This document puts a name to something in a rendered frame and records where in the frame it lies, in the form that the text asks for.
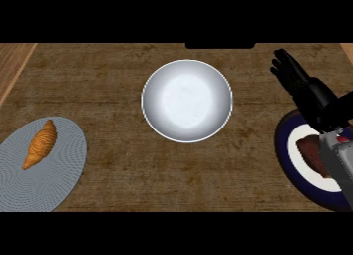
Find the white plate with blue rim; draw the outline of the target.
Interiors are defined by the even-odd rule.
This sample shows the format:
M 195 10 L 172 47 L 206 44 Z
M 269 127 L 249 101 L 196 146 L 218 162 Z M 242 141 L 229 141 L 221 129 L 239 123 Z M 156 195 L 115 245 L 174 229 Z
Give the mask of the white plate with blue rim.
M 337 131 L 345 140 L 353 140 L 353 126 Z M 323 178 L 307 166 L 295 142 L 320 133 L 310 127 L 298 110 L 280 119 L 273 137 L 274 152 L 283 173 L 301 194 L 323 208 L 337 212 L 351 211 L 334 179 Z

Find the grey round placemat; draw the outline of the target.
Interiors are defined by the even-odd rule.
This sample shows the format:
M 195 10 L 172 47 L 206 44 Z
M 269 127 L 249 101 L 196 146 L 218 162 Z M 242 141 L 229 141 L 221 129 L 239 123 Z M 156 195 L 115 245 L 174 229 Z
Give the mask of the grey round placemat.
M 56 143 L 23 170 L 29 143 L 47 120 L 56 126 Z M 44 117 L 17 128 L 0 144 L 0 212 L 51 212 L 73 190 L 85 160 L 87 139 L 72 120 Z

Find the white bowl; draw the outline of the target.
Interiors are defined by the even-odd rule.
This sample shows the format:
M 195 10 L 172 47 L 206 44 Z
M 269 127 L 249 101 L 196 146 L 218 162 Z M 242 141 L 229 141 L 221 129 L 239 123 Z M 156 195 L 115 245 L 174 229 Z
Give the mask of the white bowl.
M 141 91 L 141 112 L 155 133 L 178 143 L 209 139 L 232 114 L 227 78 L 206 62 L 165 63 L 150 74 Z

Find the golden croissant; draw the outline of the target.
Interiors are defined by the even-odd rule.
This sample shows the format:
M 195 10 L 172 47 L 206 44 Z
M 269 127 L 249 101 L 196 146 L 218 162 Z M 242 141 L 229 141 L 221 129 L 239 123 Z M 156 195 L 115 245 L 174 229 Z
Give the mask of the golden croissant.
M 28 154 L 22 166 L 23 170 L 31 168 L 48 156 L 56 139 L 56 126 L 53 121 L 47 120 L 29 143 Z

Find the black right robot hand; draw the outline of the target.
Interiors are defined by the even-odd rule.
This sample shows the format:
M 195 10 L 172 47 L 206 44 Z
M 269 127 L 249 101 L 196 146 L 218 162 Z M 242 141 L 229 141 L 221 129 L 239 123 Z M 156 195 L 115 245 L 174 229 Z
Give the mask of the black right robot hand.
M 274 75 L 300 113 L 319 132 L 350 126 L 353 120 L 353 91 L 337 97 L 329 87 L 311 77 L 283 49 L 273 51 L 270 73 Z

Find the dark red tomato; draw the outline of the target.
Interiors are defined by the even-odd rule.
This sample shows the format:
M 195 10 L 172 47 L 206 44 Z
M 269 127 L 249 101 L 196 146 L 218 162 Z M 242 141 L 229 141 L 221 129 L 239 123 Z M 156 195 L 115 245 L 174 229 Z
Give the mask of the dark red tomato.
M 329 172 L 326 167 L 323 166 L 320 157 L 319 157 L 319 136 L 316 134 L 308 135 L 306 138 L 301 138 L 297 142 L 297 149 L 301 154 L 301 158 L 304 163 L 310 167 L 310 169 L 323 177 L 329 178 Z

